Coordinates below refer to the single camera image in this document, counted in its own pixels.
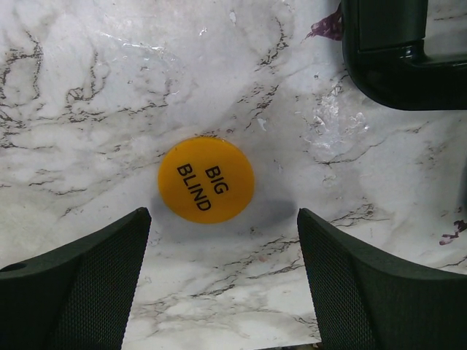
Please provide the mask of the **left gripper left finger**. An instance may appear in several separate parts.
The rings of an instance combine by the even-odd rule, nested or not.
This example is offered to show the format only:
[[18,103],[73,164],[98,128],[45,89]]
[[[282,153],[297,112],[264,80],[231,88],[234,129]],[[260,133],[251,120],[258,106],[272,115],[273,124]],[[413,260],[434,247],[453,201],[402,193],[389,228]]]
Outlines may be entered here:
[[139,208],[1,269],[2,349],[120,349],[150,231]]

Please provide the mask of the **black poker set case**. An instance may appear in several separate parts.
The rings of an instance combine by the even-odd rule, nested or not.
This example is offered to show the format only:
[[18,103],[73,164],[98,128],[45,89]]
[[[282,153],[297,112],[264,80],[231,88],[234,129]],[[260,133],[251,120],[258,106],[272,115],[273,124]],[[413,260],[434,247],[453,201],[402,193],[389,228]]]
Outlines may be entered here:
[[466,109],[466,55],[425,53],[427,1],[343,1],[342,52],[355,85],[406,111]]

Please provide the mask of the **orange big blind button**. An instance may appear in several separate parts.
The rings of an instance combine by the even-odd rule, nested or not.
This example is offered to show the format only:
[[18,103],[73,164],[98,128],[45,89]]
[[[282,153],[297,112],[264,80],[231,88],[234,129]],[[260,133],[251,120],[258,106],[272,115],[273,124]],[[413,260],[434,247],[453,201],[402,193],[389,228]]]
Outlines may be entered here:
[[232,143],[199,136],[174,145],[158,170],[163,202],[179,217],[200,224],[228,221],[247,208],[255,175]]

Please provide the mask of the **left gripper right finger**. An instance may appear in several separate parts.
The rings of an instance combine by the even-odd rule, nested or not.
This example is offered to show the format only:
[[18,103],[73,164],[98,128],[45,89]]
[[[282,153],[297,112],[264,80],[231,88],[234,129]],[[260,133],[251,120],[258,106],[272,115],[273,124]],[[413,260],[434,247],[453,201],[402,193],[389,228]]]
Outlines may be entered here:
[[401,259],[300,209],[324,349],[465,349],[466,275]]

